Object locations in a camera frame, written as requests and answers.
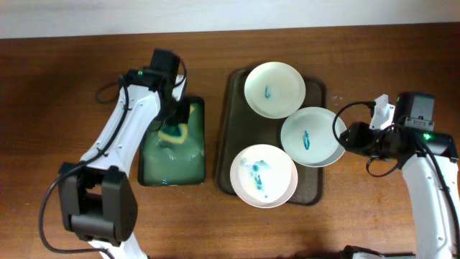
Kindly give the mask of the green and yellow sponge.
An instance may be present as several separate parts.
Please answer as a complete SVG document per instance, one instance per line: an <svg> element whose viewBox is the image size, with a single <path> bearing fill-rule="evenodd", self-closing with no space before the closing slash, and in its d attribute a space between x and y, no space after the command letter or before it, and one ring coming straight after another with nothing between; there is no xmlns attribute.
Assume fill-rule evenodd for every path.
<svg viewBox="0 0 460 259"><path fill-rule="evenodd" d="M176 145L183 144L188 137L188 124L194 111L192 104L186 104L177 110L158 131L159 139Z"/></svg>

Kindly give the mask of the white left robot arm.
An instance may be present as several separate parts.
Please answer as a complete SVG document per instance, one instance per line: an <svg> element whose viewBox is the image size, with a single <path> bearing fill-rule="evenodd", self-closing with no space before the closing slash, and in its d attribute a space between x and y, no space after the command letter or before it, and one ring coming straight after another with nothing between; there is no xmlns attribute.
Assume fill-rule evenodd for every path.
<svg viewBox="0 0 460 259"><path fill-rule="evenodd" d="M78 163L61 165L58 189L65 230L103 258L146 258L134 235L138 205L129 182L134 155L148 127L180 111L186 74L150 68L119 79L114 110Z"/></svg>

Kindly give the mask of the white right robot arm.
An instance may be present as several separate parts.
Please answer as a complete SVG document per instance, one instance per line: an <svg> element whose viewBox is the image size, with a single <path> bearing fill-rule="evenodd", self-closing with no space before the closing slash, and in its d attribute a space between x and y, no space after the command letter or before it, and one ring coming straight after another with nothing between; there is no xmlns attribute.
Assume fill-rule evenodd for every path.
<svg viewBox="0 0 460 259"><path fill-rule="evenodd" d="M417 258L459 257L459 155L452 136L403 123L372 129L363 122L334 136L371 161L397 161L412 204Z"/></svg>

